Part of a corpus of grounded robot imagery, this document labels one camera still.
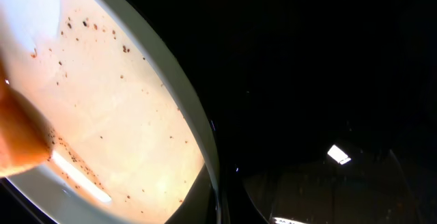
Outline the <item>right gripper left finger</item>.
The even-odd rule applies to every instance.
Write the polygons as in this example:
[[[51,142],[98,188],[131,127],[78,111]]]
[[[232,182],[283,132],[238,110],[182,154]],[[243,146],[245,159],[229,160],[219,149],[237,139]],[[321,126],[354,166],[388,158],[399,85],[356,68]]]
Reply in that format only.
[[[216,195],[203,166],[181,206],[167,224],[217,224]]]

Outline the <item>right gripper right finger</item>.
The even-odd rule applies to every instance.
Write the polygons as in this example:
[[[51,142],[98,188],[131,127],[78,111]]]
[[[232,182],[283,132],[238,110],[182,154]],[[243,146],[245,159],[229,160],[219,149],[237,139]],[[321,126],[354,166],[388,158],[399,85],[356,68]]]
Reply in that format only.
[[[267,224],[235,174],[221,178],[222,223]]]

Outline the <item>light blue plate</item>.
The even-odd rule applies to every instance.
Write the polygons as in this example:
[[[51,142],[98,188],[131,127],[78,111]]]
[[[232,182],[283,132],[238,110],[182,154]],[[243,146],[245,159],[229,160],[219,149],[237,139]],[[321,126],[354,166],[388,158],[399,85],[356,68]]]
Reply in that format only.
[[[206,113],[127,0],[1,0],[1,59],[52,147],[6,182],[45,223],[167,223],[203,166],[222,221]]]

